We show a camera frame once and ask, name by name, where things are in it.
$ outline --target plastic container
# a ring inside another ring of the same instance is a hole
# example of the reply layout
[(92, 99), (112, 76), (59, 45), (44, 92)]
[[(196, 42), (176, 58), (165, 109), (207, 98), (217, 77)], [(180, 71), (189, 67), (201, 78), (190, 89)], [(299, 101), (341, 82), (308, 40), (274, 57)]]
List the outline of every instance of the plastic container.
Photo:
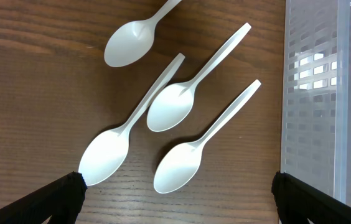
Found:
[(287, 0), (281, 170), (351, 206), (351, 1)]

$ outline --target rectangular slot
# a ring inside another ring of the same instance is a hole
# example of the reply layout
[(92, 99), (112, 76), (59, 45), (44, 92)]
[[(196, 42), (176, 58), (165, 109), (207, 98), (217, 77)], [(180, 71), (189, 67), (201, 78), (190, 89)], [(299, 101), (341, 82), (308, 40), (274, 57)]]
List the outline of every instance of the rectangular slot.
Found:
[(294, 125), (292, 123), (287, 123), (286, 124), (286, 128), (287, 129), (293, 129), (294, 128)]
[(300, 103), (308, 103), (309, 101), (310, 101), (309, 96), (302, 97), (299, 100)]
[(296, 52), (295, 51), (289, 53), (289, 58), (294, 57), (294, 56), (296, 56)]
[(291, 147), (286, 147), (286, 152), (290, 153), (290, 154), (295, 154), (296, 150), (291, 148)]
[(323, 88), (323, 87), (327, 87), (327, 80), (319, 80), (319, 81), (316, 81), (312, 84), (312, 87), (314, 89), (316, 88)]
[(321, 161), (321, 155), (320, 155), (319, 153), (312, 153), (312, 158), (313, 158), (315, 161), (318, 161), (318, 162)]
[(300, 53), (303, 53), (303, 52), (307, 51), (308, 49), (309, 49), (308, 45), (305, 45), (300, 49)]
[(332, 62), (330, 65), (330, 69), (331, 70), (335, 70), (337, 68), (337, 61), (336, 62)]
[(288, 77), (288, 82), (293, 81), (293, 80), (294, 80), (294, 75), (290, 75), (290, 76)]
[(305, 118), (307, 116), (307, 111), (300, 111), (299, 117)]
[(287, 164), (289, 166), (293, 166), (293, 161), (291, 159), (286, 159), (285, 164)]
[(322, 125), (314, 124), (314, 125), (312, 126), (312, 129), (313, 129), (314, 131), (322, 131), (324, 128), (322, 127)]
[(300, 136), (299, 143), (305, 144), (305, 143), (307, 143), (307, 139), (305, 137)]
[(337, 77), (333, 77), (330, 79), (330, 85), (336, 85), (337, 84)]
[(325, 28), (326, 28), (326, 23), (323, 22), (323, 23), (321, 23), (321, 24), (319, 24), (318, 26), (315, 27), (315, 32), (318, 32), (318, 31), (323, 30)]
[(299, 85), (300, 90), (308, 90), (309, 88), (310, 88), (310, 86), (308, 83), (303, 84), (303, 85)]
[(294, 141), (294, 137), (290, 134), (286, 135), (286, 140), (287, 141)]
[(334, 46), (334, 47), (332, 47), (332, 54), (336, 54), (336, 53), (337, 53), (337, 47)]
[(294, 68), (295, 68), (294, 63), (290, 63), (290, 64), (289, 64), (289, 70), (290, 70), (290, 69), (294, 69)]
[(323, 72), (324, 72), (324, 66), (323, 65), (314, 68), (314, 75), (321, 74)]
[(292, 47), (295, 43), (296, 43), (295, 40), (290, 41), (290, 42), (289, 42), (289, 47)]
[(299, 78), (306, 78), (309, 75), (310, 75), (310, 70), (306, 70), (306, 71), (300, 72)]
[(315, 103), (323, 102), (324, 98), (325, 98), (325, 95), (316, 95), (312, 97)]
[(306, 129), (307, 129), (307, 126), (305, 124), (299, 124), (300, 131), (305, 131)]
[(325, 114), (326, 114), (325, 110), (314, 110), (314, 111), (312, 112), (312, 115), (313, 115), (313, 117), (315, 117), (315, 118), (322, 118), (322, 117), (325, 116)]
[(308, 62), (309, 62), (308, 57), (303, 58), (303, 59), (300, 60), (300, 66), (301, 66), (301, 65), (305, 65), (305, 64), (307, 64)]
[(290, 19), (289, 24), (293, 24), (296, 21), (297, 21), (297, 16), (294, 16)]
[(326, 40), (327, 40), (327, 37), (326, 37), (326, 36), (321, 37), (320, 39), (317, 39), (317, 40), (315, 41), (315, 47), (317, 47), (317, 46), (320, 45), (320, 44), (325, 43)]
[(299, 169), (301, 169), (304, 172), (310, 172), (310, 166), (307, 165), (305, 162), (300, 161), (299, 164), (297, 165)]
[(320, 53), (316, 53), (314, 54), (314, 60), (319, 60), (321, 58), (324, 58), (324, 53), (320, 52)]
[(310, 36), (310, 33), (309, 32), (305, 32), (301, 35), (301, 38), (300, 40), (304, 40), (305, 38), (309, 37)]
[(296, 28), (294, 27), (293, 29), (291, 29), (290, 31), (289, 31), (289, 35), (292, 35), (292, 34), (294, 34), (295, 32), (296, 32)]
[(322, 142), (319, 139), (314, 139), (312, 140), (312, 145), (316, 147), (320, 147), (322, 145)]
[(306, 151), (303, 151), (303, 150), (299, 150), (298, 155), (301, 156), (301, 157), (308, 158), (308, 159), (310, 158), (309, 153), (306, 152)]

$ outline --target spoon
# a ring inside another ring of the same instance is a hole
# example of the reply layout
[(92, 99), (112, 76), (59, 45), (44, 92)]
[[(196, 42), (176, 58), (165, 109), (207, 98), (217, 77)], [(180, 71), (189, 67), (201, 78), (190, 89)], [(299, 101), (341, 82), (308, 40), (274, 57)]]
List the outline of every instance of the spoon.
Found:
[(169, 85), (158, 94), (147, 116), (147, 125), (151, 131), (171, 129), (189, 114), (194, 104), (196, 86), (238, 45), (250, 29), (251, 26), (246, 23), (236, 31), (193, 79)]
[(200, 139), (179, 144), (166, 154), (157, 167), (153, 181), (157, 192), (160, 194), (173, 192), (184, 186), (195, 175), (202, 160), (202, 151), (206, 142), (245, 105), (260, 85), (260, 81), (254, 81), (232, 102)]
[(167, 66), (138, 104), (129, 119), (120, 127), (99, 134), (87, 147), (80, 161), (79, 173), (87, 186), (98, 184), (112, 175), (123, 163), (129, 147), (130, 129), (148, 108), (154, 95), (173, 77), (185, 56), (178, 54)]
[(152, 47), (156, 24), (179, 2), (181, 0), (168, 0), (151, 18), (121, 26), (105, 47), (105, 62), (112, 67), (122, 67), (144, 56)]

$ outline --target table surface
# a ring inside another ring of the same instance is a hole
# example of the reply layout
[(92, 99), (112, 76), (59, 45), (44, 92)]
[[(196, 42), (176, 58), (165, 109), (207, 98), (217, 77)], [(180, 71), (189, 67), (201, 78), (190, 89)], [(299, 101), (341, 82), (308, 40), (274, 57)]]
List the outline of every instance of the table surface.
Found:
[[(156, 27), (140, 60), (103, 60), (113, 32), (165, 0), (0, 0), (0, 208), (78, 170), (90, 141), (125, 122), (182, 52), (171, 81), (192, 78), (244, 23), (252, 30), (205, 78), (191, 113), (162, 133), (131, 130), (123, 165), (89, 187), (77, 223), (277, 223), (271, 181), (280, 166), (285, 0), (184, 0)], [(206, 145), (195, 177), (153, 189), (160, 159), (199, 137), (251, 82), (262, 86)]]

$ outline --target spoon bowl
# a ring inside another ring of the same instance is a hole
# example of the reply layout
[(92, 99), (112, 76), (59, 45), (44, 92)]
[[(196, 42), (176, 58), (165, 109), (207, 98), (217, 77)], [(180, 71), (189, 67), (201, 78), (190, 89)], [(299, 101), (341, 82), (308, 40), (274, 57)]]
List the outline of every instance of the spoon bowl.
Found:
[(147, 123), (151, 131), (165, 131), (180, 123), (194, 105), (194, 89), (183, 83), (165, 87), (153, 101), (148, 113)]
[(104, 53), (105, 62), (112, 67), (129, 65), (152, 47), (155, 27), (149, 21), (134, 21), (121, 26), (109, 39)]
[(155, 173), (153, 186), (160, 194), (175, 191), (184, 186), (198, 171), (202, 150), (193, 143), (174, 147), (163, 158)]
[(99, 134), (83, 154), (79, 173), (87, 185), (95, 185), (111, 176), (126, 159), (129, 134), (112, 129)]

